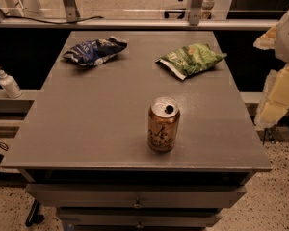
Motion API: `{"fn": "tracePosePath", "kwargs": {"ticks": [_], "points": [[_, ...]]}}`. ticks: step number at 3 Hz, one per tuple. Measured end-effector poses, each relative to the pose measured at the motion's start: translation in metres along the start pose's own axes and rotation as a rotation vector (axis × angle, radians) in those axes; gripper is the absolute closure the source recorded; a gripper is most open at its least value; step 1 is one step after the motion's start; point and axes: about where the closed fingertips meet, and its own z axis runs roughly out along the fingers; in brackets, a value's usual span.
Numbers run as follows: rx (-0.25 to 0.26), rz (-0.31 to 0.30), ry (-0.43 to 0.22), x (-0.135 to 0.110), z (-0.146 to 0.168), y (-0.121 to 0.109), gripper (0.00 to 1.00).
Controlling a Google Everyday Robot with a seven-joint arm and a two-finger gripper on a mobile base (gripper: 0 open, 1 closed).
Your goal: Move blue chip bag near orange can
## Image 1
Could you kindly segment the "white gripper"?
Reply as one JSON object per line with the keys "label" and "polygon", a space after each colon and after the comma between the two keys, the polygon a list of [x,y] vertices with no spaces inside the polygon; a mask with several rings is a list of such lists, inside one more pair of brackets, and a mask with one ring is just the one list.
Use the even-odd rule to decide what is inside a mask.
{"label": "white gripper", "polygon": [[[271,27],[253,43],[261,50],[275,49],[278,59],[289,63],[289,10],[278,25]],[[289,110],[289,64],[280,71],[271,70],[266,78],[254,124],[263,130],[277,125]]]}

